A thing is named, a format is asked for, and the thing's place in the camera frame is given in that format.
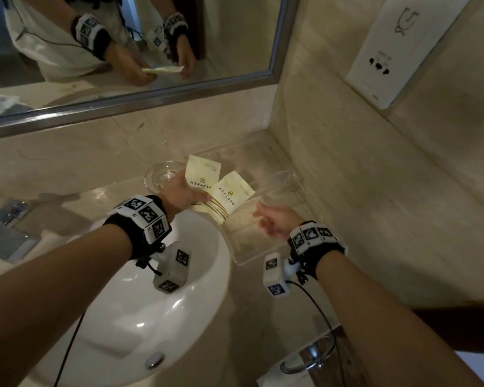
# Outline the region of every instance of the mirror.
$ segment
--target mirror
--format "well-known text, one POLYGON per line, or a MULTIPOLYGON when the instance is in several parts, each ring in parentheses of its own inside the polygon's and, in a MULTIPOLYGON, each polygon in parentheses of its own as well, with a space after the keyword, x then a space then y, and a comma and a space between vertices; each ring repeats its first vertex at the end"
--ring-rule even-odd
POLYGON ((267 71, 281 4, 0 0, 0 117, 267 71), (114 41, 104 60, 84 49, 105 44, 94 22, 79 19, 86 14, 114 41), (141 72, 172 65, 183 70, 141 72))

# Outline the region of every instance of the oval washbasin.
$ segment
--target oval washbasin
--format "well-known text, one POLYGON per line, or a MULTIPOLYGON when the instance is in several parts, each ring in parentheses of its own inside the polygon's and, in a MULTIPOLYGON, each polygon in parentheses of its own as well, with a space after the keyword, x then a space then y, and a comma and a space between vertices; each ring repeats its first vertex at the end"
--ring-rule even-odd
MULTIPOLYGON (((229 248, 214 225, 189 210, 176 216, 165 244, 175 240, 192 252, 186 285, 165 295, 154 289, 154 273, 129 261, 86 311, 59 387, 134 383, 174 364, 199 338, 226 294, 229 248), (145 361, 157 351, 165 359, 148 370, 145 361)), ((54 384, 76 326, 39 362, 32 379, 54 384)))

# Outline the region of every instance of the person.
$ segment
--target person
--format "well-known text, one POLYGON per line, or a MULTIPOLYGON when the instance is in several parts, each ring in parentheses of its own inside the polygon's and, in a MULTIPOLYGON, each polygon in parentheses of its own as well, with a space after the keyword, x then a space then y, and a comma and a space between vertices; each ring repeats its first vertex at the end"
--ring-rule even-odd
MULTIPOLYGON (((2 0, 6 26, 14 46, 37 61, 47 81, 62 81, 107 68, 128 84, 143 86, 156 75, 139 55, 124 25, 122 0, 2 0)), ((161 17, 170 44, 176 46, 181 75, 195 67, 188 25, 172 0, 150 0, 161 17)))
MULTIPOLYGON (((210 199, 188 187, 183 171, 149 201, 172 222, 193 201, 210 199)), ((289 207, 257 203, 254 216, 268 236, 288 239, 292 252, 303 258, 304 271, 325 290, 374 385, 484 387, 435 332, 344 255, 327 228, 305 223, 289 207), (289 236, 307 234, 307 227, 317 227, 327 242, 297 254, 304 245, 289 236)), ((0 276, 0 386, 18 385, 134 250, 143 253, 132 223, 114 214, 99 229, 0 276)))

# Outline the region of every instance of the sink drain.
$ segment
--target sink drain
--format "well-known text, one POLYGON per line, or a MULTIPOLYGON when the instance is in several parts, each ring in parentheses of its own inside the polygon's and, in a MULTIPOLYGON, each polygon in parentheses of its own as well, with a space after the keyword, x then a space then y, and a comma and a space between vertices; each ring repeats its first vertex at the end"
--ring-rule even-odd
POLYGON ((165 359, 165 355, 163 354, 163 352, 153 353, 145 361, 145 367, 148 370, 153 370, 157 366, 159 366, 163 362, 164 359, 165 359))

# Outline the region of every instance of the person's right hand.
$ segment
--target person's right hand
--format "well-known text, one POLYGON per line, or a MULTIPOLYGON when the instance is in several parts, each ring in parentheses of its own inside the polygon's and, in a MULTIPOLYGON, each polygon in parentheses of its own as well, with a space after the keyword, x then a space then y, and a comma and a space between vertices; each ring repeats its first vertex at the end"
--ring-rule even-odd
POLYGON ((261 217, 258 226, 268 236, 288 239, 291 231, 305 220, 291 207, 271 207, 257 202, 254 217, 261 217))
POLYGON ((104 58, 127 83, 136 87, 152 83, 157 77, 157 75, 148 75, 142 72, 142 68, 150 68, 150 65, 135 52, 115 42, 111 42, 108 46, 104 58))

